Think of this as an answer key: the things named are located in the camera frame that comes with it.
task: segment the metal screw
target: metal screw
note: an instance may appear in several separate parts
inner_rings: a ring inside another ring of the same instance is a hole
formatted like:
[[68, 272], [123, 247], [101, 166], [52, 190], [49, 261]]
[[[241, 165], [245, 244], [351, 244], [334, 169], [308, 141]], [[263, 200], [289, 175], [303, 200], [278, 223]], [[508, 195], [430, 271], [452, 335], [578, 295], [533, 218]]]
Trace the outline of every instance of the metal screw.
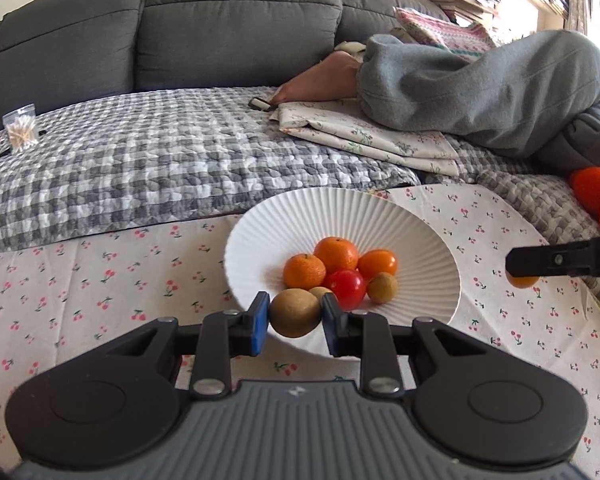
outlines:
[[369, 388], [376, 394], [394, 394], [400, 389], [400, 384], [391, 377], [376, 377], [369, 381]]
[[224, 383], [220, 379], [200, 379], [193, 383], [193, 390], [200, 395], [219, 395], [224, 392]]

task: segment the pink patterned pillow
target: pink patterned pillow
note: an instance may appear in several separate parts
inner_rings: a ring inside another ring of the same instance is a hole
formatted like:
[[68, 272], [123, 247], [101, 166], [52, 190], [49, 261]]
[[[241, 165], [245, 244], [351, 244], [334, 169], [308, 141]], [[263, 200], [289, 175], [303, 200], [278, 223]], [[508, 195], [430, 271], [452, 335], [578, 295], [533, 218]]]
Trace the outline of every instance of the pink patterned pillow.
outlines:
[[448, 50], [468, 61], [475, 61], [487, 50], [497, 47], [487, 29], [478, 22], [460, 27], [413, 9], [395, 7], [394, 13], [402, 28], [417, 43]]

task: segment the red object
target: red object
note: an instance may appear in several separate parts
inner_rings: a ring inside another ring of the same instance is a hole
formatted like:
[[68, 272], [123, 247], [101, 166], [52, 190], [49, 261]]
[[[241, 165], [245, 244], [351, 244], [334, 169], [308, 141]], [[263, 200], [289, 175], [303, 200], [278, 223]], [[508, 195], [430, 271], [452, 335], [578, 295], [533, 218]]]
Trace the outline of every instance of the red object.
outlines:
[[335, 270], [324, 279], [322, 286], [333, 292], [345, 312], [356, 308], [366, 294], [365, 279], [357, 270]]
[[388, 272], [394, 276], [398, 269], [398, 260], [391, 251], [374, 249], [360, 256], [358, 271], [365, 280], [371, 280], [380, 272]]
[[600, 218], [600, 168], [575, 171], [569, 183], [580, 205], [593, 218]]

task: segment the small round fruit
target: small round fruit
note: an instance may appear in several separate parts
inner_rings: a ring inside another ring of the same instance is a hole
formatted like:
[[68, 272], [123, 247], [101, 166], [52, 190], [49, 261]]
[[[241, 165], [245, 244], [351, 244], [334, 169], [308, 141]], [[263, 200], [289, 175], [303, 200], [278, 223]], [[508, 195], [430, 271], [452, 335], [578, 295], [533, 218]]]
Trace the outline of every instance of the small round fruit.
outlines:
[[398, 260], [391, 251], [374, 249], [360, 256], [358, 270], [365, 280], [370, 280], [380, 272], [388, 272], [394, 276], [398, 270]]
[[302, 337], [320, 323], [320, 303], [306, 290], [288, 288], [271, 301], [269, 322], [284, 337]]
[[327, 292], [331, 291], [325, 286], [314, 286], [314, 288], [309, 290], [309, 292], [312, 293], [318, 299], [318, 301], [320, 301]]
[[504, 271], [504, 274], [509, 280], [509, 283], [516, 288], [529, 288], [530, 286], [534, 286], [539, 279], [537, 276], [522, 276], [521, 278], [517, 278], [511, 276], [506, 270]]
[[380, 272], [366, 286], [366, 294], [375, 304], [389, 303], [398, 292], [398, 280], [388, 272]]
[[312, 254], [296, 254], [286, 261], [282, 279], [288, 288], [309, 290], [322, 285], [327, 270], [324, 263]]
[[338, 269], [353, 270], [358, 264], [356, 246], [344, 238], [335, 236], [320, 240], [314, 249], [314, 255], [322, 260], [327, 274]]
[[365, 297], [366, 282], [357, 270], [336, 270], [324, 279], [323, 286], [335, 295], [344, 311], [353, 310]]

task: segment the plastic bag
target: plastic bag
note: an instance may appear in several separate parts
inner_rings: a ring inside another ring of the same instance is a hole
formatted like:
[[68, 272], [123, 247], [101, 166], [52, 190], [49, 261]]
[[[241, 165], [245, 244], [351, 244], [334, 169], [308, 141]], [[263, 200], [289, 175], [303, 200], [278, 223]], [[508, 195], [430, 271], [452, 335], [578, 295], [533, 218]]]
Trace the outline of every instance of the plastic bag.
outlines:
[[36, 107], [33, 104], [4, 115], [2, 124], [7, 131], [12, 153], [26, 150], [39, 142]]

